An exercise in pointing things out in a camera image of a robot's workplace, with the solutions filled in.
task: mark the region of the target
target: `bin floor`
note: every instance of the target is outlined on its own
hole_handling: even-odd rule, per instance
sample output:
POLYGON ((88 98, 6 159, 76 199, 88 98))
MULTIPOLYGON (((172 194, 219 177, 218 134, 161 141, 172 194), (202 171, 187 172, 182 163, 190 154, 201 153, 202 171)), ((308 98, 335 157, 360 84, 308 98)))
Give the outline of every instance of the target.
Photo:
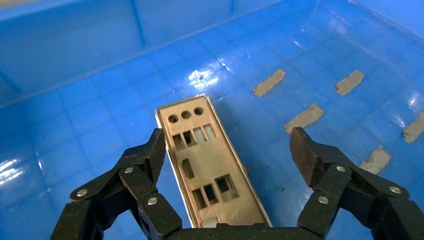
MULTIPOLYGON (((424 112, 424 41, 342 0, 284 0, 131 61, 0 109, 0 239, 46 239, 69 194, 101 175, 124 149, 147 141, 154 110, 206 93, 274 226, 294 227, 308 189, 284 126, 317 103, 305 130, 356 164, 379 146, 391 156, 380 176, 406 187, 424 209, 424 135, 403 128, 424 112), (253 88, 277 69, 282 82, 253 88), (336 84, 358 69, 350 93, 336 84)), ((190 226, 169 161, 157 187, 190 226)), ((105 239, 142 236, 126 212, 105 239)), ((341 210, 329 239, 370 239, 341 210)))

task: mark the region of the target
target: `round hole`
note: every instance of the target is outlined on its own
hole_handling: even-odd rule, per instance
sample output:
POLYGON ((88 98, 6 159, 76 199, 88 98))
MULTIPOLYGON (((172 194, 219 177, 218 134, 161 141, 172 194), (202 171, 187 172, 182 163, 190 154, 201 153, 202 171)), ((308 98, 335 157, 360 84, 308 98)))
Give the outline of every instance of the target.
POLYGON ((189 119, 191 116, 192 116, 192 114, 191 114, 189 111, 183 111, 183 112, 181 113, 181 117, 182 117, 183 119, 189 119))
POLYGON ((196 108, 194 109, 194 113, 195 113, 196 115, 202 115, 202 114, 203 114, 203 108, 202 108, 202 107, 196 107, 196 108))
POLYGON ((170 123, 174 124, 174 123, 178 122, 178 116, 175 115, 175 114, 172 114, 171 116, 168 117, 168 120, 169 120, 170 123))

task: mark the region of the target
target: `metal plate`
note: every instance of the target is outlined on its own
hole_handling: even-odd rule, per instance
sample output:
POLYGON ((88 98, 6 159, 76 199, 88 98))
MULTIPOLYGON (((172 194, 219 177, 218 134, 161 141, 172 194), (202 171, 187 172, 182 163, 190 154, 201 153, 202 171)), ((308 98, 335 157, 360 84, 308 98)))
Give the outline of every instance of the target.
POLYGON ((205 95, 156 111, 167 152, 194 228, 216 223, 251 225, 270 220, 205 95))

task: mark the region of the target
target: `metal screw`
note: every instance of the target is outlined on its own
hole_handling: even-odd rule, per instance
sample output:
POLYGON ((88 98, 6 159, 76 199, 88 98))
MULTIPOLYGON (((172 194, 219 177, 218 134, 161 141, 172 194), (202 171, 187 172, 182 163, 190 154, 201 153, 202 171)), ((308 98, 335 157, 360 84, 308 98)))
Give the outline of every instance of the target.
POLYGON ((326 198, 325 196, 320 196, 320 197, 318 197, 318 202, 320 202, 322 204, 328 204, 329 203, 329 199, 326 198))
POLYGON ((125 173, 129 174, 133 171, 134 169, 132 167, 128 167, 127 169, 125 169, 125 173))
POLYGON ((402 193, 402 191, 395 186, 389 186, 388 189, 390 189, 390 191, 394 192, 395 194, 401 194, 402 193))
POLYGON ((155 205, 158 202, 158 199, 156 197, 152 197, 147 201, 148 205, 155 205))
POLYGON ((81 190, 79 190, 79 191, 76 193, 76 196, 77 196, 77 197, 82 197, 82 196, 86 195, 88 192, 89 192, 89 190, 88 190, 88 189, 81 189, 81 190))
POLYGON ((337 166, 336 169, 339 170, 340 172, 346 172, 346 169, 342 166, 337 166))

